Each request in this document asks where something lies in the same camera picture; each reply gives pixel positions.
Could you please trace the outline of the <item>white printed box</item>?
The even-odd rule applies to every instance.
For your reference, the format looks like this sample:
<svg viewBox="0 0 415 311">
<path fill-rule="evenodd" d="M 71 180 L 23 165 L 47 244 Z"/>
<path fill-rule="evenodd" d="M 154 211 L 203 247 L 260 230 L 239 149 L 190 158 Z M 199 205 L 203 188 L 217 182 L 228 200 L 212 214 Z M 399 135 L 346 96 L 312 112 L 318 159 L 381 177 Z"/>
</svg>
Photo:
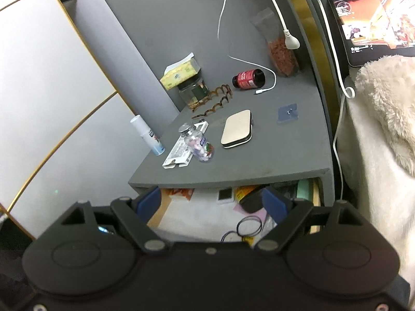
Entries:
<svg viewBox="0 0 415 311">
<path fill-rule="evenodd" d="M 196 122 L 194 125 L 196 125 L 196 127 L 200 129 L 204 134 L 209 126 L 208 122 L 206 122 L 204 119 Z M 167 155 L 165 161 L 162 164 L 162 167 L 164 169 L 172 169 L 175 166 L 186 167 L 189 165 L 192 158 L 192 152 L 185 144 L 184 139 L 179 134 L 179 139 L 175 142 L 175 145 Z"/>
</svg>

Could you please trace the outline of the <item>clear jar black lid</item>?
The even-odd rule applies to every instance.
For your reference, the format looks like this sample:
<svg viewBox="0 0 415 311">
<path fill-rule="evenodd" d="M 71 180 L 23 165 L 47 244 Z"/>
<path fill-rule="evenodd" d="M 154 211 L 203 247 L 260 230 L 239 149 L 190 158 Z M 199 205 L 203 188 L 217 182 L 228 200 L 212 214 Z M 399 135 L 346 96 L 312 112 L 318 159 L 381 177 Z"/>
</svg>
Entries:
<svg viewBox="0 0 415 311">
<path fill-rule="evenodd" d="M 203 79 L 181 83 L 177 88 L 183 101 L 191 110 L 196 109 L 210 93 Z"/>
</svg>

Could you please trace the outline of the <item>green packet in drawer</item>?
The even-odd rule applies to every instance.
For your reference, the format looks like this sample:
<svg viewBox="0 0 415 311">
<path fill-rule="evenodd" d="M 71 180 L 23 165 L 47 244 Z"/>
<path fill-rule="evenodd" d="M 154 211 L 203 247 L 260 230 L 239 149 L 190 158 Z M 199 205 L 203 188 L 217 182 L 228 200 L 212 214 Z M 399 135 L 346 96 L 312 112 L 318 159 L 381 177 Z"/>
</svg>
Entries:
<svg viewBox="0 0 415 311">
<path fill-rule="evenodd" d="M 307 201 L 313 200 L 314 181 L 312 179 L 302 179 L 298 181 L 297 198 Z"/>
</svg>

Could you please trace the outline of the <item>pink paper in drawer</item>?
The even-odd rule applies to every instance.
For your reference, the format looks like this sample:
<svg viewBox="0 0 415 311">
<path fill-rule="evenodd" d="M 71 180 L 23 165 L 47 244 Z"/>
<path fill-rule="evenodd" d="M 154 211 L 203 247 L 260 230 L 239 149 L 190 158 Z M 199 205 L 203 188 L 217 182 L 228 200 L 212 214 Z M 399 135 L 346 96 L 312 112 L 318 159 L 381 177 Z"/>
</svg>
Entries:
<svg viewBox="0 0 415 311">
<path fill-rule="evenodd" d="M 276 227 L 276 222 L 264 208 L 254 214 L 248 214 L 237 204 L 233 210 L 242 216 L 236 224 L 236 232 L 241 236 L 265 235 Z"/>
</svg>

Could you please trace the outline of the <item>small black white card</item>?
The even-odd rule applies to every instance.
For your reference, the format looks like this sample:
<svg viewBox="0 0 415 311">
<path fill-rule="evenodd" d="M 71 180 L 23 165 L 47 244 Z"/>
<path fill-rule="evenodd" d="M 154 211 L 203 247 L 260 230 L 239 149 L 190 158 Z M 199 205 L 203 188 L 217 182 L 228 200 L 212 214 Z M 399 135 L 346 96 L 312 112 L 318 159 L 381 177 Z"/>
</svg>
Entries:
<svg viewBox="0 0 415 311">
<path fill-rule="evenodd" d="M 218 204 L 228 204 L 234 202 L 233 188 L 220 189 L 217 195 Z"/>
</svg>

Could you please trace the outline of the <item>beige zip case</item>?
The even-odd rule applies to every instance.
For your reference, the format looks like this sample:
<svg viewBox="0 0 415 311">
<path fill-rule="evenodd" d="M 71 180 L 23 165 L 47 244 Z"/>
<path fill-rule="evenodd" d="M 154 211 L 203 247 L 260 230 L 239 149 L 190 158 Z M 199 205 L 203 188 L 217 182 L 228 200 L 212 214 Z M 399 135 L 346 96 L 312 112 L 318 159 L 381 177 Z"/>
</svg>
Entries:
<svg viewBox="0 0 415 311">
<path fill-rule="evenodd" d="M 249 142 L 252 134 L 252 113 L 250 110 L 243 110 L 226 119 L 220 142 L 223 148 L 230 149 Z"/>
</svg>

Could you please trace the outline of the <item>white blue spray bottle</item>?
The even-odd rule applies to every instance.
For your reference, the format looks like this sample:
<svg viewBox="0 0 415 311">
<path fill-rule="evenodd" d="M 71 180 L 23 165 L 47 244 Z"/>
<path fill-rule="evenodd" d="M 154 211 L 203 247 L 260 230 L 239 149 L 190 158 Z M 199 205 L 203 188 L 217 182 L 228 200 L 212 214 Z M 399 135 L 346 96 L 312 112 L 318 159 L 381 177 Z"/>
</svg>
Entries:
<svg viewBox="0 0 415 311">
<path fill-rule="evenodd" d="M 130 120 L 130 124 L 136 129 L 143 141 L 150 147 L 154 155 L 160 156 L 165 152 L 165 148 L 156 136 L 155 132 L 145 122 L 141 115 L 136 115 Z"/>
</svg>

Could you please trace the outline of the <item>cream fluffy blanket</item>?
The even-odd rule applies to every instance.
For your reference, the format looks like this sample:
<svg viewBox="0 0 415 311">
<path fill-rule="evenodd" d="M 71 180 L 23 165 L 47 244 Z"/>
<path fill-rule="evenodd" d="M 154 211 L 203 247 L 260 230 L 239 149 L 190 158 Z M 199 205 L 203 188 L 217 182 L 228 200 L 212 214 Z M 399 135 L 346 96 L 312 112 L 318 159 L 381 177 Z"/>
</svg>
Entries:
<svg viewBox="0 0 415 311">
<path fill-rule="evenodd" d="M 397 250 L 414 283 L 414 58 L 385 56 L 351 69 L 337 152 L 362 215 Z"/>
</svg>

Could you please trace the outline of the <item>yellow tissue pack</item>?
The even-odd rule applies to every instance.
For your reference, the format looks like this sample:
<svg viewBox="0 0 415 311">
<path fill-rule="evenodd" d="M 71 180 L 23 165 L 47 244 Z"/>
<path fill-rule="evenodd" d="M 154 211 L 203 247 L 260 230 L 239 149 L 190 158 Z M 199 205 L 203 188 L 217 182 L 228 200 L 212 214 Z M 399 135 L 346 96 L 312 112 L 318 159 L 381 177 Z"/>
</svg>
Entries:
<svg viewBox="0 0 415 311">
<path fill-rule="evenodd" d="M 166 67 L 160 83 L 169 91 L 180 85 L 180 83 L 196 76 L 200 71 L 200 66 L 195 59 L 193 52 L 188 54 L 182 60 Z"/>
</svg>

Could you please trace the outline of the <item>clear bottle of candies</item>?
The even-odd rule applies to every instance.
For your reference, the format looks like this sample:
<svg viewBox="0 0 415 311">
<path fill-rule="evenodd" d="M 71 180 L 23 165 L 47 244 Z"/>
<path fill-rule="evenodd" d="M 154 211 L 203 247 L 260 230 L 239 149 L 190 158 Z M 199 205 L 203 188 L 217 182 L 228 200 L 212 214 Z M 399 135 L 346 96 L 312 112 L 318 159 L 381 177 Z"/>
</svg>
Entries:
<svg viewBox="0 0 415 311">
<path fill-rule="evenodd" d="M 181 125 L 179 134 L 194 157 L 201 162 L 209 162 L 211 160 L 215 150 L 205 134 L 196 125 L 190 123 Z"/>
</svg>

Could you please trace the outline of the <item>blue adhesive hook pad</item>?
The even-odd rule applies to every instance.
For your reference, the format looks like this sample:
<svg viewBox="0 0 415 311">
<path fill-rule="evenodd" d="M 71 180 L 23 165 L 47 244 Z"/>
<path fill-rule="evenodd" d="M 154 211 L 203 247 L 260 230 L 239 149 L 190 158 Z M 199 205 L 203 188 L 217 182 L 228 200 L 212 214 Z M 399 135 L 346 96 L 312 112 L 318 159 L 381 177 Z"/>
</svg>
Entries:
<svg viewBox="0 0 415 311">
<path fill-rule="evenodd" d="M 278 124 L 287 124 L 298 120 L 298 106 L 296 103 L 284 105 L 278 109 Z"/>
</svg>

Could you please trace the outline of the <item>grey bedside cabinet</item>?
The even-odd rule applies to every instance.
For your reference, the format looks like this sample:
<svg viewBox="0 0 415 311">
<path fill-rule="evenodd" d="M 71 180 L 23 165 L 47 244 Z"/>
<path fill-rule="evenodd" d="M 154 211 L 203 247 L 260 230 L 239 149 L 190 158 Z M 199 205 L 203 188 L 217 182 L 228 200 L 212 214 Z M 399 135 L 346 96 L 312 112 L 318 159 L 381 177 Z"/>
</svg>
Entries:
<svg viewBox="0 0 415 311">
<path fill-rule="evenodd" d="M 106 0 L 156 76 L 193 53 L 215 95 L 197 110 L 183 108 L 165 129 L 171 149 L 179 127 L 207 122 L 215 153 L 207 162 L 165 168 L 147 156 L 130 178 L 135 190 L 219 188 L 318 178 L 323 204 L 334 200 L 326 115 L 306 48 L 292 77 L 274 77 L 267 44 L 253 18 L 270 0 Z M 301 30 L 287 0 L 279 0 L 295 36 Z"/>
</svg>

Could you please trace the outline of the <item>black pouch in drawer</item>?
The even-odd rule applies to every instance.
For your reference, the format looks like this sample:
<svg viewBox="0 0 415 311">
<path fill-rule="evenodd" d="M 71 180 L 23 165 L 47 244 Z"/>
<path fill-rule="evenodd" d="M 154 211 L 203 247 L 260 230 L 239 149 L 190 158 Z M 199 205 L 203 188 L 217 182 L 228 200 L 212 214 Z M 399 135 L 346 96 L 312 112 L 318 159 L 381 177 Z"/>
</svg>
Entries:
<svg viewBox="0 0 415 311">
<path fill-rule="evenodd" d="M 254 214 L 263 208 L 262 204 L 263 189 L 254 189 L 239 201 L 240 207 L 248 214 Z"/>
</svg>

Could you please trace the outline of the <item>red label supplement bottle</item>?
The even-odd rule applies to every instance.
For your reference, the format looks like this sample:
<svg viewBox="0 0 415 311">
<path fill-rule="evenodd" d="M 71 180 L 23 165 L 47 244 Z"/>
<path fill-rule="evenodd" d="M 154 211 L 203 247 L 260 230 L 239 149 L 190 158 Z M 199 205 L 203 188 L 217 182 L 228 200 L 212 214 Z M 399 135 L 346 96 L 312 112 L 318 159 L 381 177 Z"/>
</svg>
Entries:
<svg viewBox="0 0 415 311">
<path fill-rule="evenodd" d="M 241 90 L 262 88 L 265 81 L 265 73 L 261 69 L 247 70 L 232 78 L 233 86 Z"/>
</svg>

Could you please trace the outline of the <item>brown wavy headband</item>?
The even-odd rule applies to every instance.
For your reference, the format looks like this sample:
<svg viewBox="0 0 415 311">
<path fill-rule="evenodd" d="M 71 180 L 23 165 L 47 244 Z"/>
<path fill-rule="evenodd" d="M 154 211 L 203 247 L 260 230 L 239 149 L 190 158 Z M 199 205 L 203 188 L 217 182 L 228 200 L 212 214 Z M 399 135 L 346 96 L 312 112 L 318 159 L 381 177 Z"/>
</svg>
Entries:
<svg viewBox="0 0 415 311">
<path fill-rule="evenodd" d="M 216 113 L 224 107 L 225 104 L 229 104 L 233 98 L 233 91 L 228 84 L 222 84 L 214 90 L 210 91 L 207 97 L 201 100 L 193 109 L 193 120 L 204 119 L 211 114 Z"/>
</svg>

